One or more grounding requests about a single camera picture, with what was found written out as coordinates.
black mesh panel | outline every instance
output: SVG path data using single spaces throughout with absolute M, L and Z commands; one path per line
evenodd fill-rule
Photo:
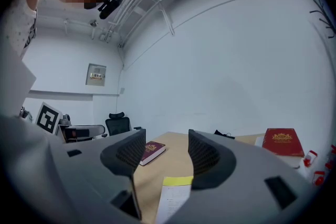
M 189 136 L 188 152 L 193 162 L 194 175 L 208 171 L 219 161 L 218 151 L 194 136 Z
M 139 136 L 137 139 L 134 139 L 119 148 L 117 151 L 117 158 L 131 166 L 135 171 L 143 156 L 145 145 L 146 137 L 144 135 Z
M 194 166 L 192 189 L 218 187 L 236 168 L 236 157 L 231 150 L 194 130 L 189 130 L 188 153 Z
M 129 118 L 107 119 L 105 121 L 110 136 L 130 131 Z

yellow sticky note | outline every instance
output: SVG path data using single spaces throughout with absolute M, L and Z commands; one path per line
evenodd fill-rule
M 163 186 L 186 186 L 191 185 L 193 176 L 184 177 L 165 177 L 163 179 Z

ceiling pipe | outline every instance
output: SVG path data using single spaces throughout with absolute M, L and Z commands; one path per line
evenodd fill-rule
M 95 38 L 96 27 L 98 26 L 97 20 L 91 20 L 89 24 L 92 27 L 91 39 Z
M 68 35 L 68 27 L 67 27 L 67 25 L 68 25 L 68 19 L 65 19 L 64 20 L 64 28 L 65 28 L 65 34 L 66 35 Z
M 111 33 L 113 32 L 112 27 L 118 25 L 116 23 L 113 23 L 113 22 L 108 22 L 110 24 L 110 27 L 109 29 L 107 30 L 107 33 L 105 34 L 105 38 L 104 38 L 104 41 L 107 42 L 107 39 L 109 38 L 109 36 L 111 35 Z

framed sign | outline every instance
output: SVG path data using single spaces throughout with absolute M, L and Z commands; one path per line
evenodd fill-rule
M 60 117 L 60 111 L 43 102 L 37 114 L 35 124 L 48 133 L 55 135 Z

wall-mounted box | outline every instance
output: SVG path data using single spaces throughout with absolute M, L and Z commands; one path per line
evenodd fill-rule
M 86 77 L 86 85 L 105 86 L 106 66 L 90 63 Z

